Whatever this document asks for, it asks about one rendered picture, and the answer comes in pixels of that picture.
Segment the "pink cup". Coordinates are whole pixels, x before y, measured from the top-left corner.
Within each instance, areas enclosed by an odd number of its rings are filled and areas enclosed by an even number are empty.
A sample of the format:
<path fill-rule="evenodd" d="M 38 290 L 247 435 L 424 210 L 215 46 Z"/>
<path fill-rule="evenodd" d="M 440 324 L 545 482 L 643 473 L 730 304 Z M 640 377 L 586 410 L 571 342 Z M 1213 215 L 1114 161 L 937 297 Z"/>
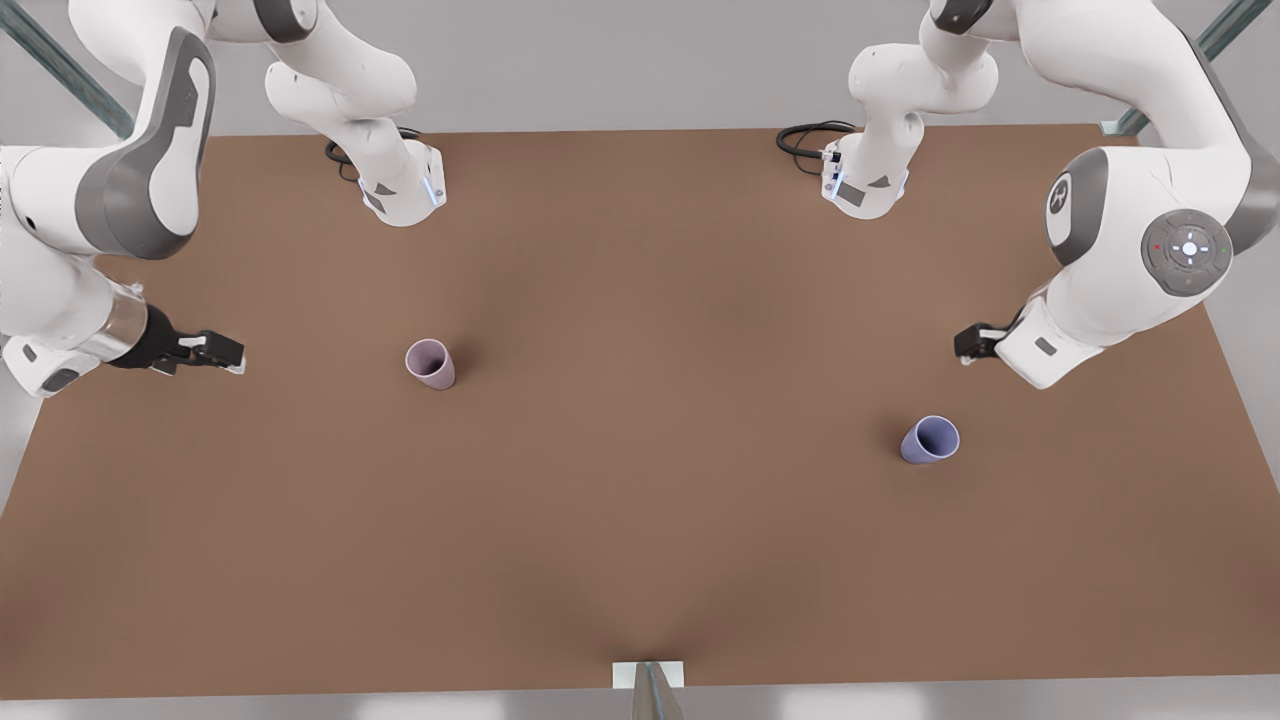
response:
<path fill-rule="evenodd" d="M 419 340 L 404 354 L 406 370 L 433 389 L 448 389 L 456 373 L 451 352 L 439 340 Z"/>

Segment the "silver frame post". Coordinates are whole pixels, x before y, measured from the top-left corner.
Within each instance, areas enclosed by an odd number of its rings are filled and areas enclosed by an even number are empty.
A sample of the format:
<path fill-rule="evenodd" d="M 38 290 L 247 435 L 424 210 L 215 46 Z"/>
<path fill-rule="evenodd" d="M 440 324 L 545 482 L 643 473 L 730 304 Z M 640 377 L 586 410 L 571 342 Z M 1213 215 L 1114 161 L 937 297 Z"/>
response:
<path fill-rule="evenodd" d="M 632 692 L 631 720 L 686 720 L 675 696 L 685 688 L 684 661 L 613 662 L 612 683 Z"/>
<path fill-rule="evenodd" d="M 1226 5 L 1198 35 L 1188 35 L 1156 6 L 1137 1 L 1114 8 L 1116 29 L 1103 32 L 1101 49 L 1120 63 L 1115 76 L 1089 78 L 1087 88 L 1128 102 L 1116 120 L 1100 126 L 1112 137 L 1135 136 L 1153 126 L 1175 147 L 1230 143 L 1236 117 L 1211 67 L 1240 32 L 1262 15 L 1274 0 L 1224 0 Z"/>
<path fill-rule="evenodd" d="M 0 0 L 0 29 L 118 138 L 127 138 L 133 117 L 17 0 Z"/>

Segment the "purple cup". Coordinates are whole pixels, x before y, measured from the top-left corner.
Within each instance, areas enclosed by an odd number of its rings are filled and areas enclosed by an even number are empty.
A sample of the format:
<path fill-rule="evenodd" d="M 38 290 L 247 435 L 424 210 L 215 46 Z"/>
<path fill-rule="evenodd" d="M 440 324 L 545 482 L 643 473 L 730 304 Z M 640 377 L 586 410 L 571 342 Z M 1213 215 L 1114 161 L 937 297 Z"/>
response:
<path fill-rule="evenodd" d="M 929 415 L 916 421 L 900 443 L 900 456 L 910 464 L 932 464 L 954 456 L 960 447 L 960 434 L 945 416 Z"/>

